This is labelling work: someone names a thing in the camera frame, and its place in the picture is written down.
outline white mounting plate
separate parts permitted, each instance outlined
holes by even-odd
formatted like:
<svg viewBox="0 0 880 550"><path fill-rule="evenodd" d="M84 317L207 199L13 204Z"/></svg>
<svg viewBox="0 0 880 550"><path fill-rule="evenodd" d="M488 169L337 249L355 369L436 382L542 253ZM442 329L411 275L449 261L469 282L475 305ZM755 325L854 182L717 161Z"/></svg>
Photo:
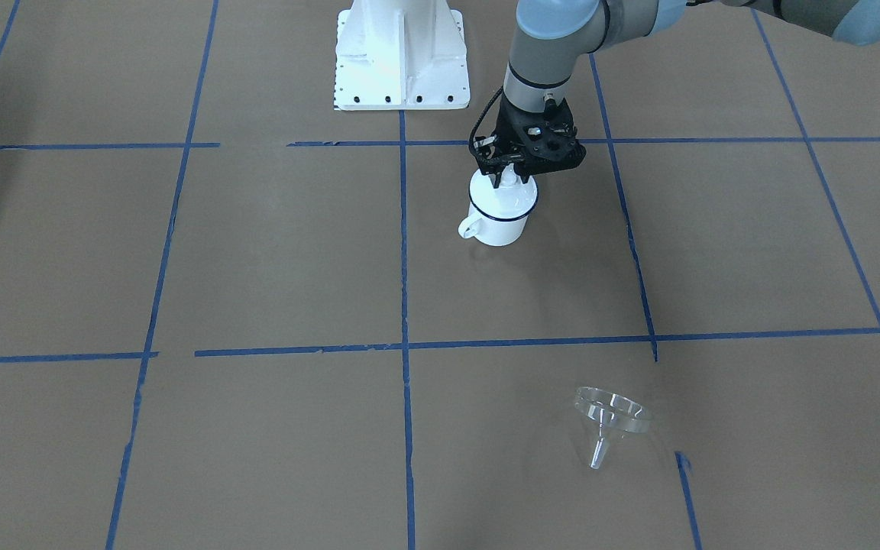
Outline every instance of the white mounting plate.
<svg viewBox="0 0 880 550"><path fill-rule="evenodd" d="M341 37L351 10L338 14L338 31ZM461 40L464 40L464 16L460 11L450 10L457 24ZM376 67L363 60L338 58L335 63L335 109L336 111L388 111L393 109L452 109L467 108L471 103L471 85L468 82L468 61L464 58L434 58L429 67L414 76L402 78L384 77Z"/></svg>

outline mug handle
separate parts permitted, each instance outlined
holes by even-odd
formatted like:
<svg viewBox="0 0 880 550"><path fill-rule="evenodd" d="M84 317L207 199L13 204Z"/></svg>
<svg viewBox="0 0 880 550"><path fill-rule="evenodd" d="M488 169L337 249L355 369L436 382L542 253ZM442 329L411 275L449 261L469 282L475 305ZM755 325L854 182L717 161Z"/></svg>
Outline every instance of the mug handle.
<svg viewBox="0 0 880 550"><path fill-rule="evenodd" d="M479 212L472 213L468 217L464 218L464 221L461 222L461 226L457 228L457 233L461 234L462 239L471 239L474 235L477 235L478 231L481 230L481 220L484 216L480 215Z"/></svg>

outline light blue joint cap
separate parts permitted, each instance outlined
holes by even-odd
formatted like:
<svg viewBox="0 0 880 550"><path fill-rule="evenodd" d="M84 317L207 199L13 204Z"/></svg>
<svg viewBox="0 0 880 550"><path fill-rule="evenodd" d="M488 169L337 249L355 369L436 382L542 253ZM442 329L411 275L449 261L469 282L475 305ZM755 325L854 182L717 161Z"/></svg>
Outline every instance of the light blue joint cap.
<svg viewBox="0 0 880 550"><path fill-rule="evenodd" d="M834 29L833 38L856 46L880 40L880 0L860 0Z"/></svg>
<svg viewBox="0 0 880 550"><path fill-rule="evenodd" d="M583 28L597 7L600 0L520 0L516 16L531 38L555 40Z"/></svg>
<svg viewBox="0 0 880 550"><path fill-rule="evenodd" d="M649 34L663 31L665 28L671 27L672 24L678 22L684 15L685 4L688 0L658 0L657 2L657 18L654 20L654 28L650 29Z"/></svg>

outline transparent object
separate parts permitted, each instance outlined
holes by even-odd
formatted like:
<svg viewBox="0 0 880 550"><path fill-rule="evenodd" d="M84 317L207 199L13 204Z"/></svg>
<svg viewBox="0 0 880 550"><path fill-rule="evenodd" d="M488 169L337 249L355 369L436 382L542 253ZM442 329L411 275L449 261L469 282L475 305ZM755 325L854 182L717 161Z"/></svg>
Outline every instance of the transparent object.
<svg viewBox="0 0 880 550"><path fill-rule="evenodd" d="M600 426L590 468L600 469L612 442L625 434L645 434L654 417L642 404L598 387L579 387L573 401L576 410Z"/></svg>

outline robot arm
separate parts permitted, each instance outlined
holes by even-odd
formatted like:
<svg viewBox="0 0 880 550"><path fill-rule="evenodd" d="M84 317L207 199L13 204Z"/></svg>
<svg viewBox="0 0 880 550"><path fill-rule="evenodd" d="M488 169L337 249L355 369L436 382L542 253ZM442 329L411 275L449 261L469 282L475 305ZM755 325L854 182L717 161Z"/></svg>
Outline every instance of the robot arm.
<svg viewBox="0 0 880 550"><path fill-rule="evenodd" d="M711 0L695 0L691 5ZM749 7L783 21L866 45L880 40L880 0L720 0ZM492 98L471 132L468 149L482 174L504 167L530 175L579 166L586 149L565 101L576 59L671 27L687 0L520 0L516 32L502 90ZM475 139L488 109L500 94L491 137Z"/></svg>

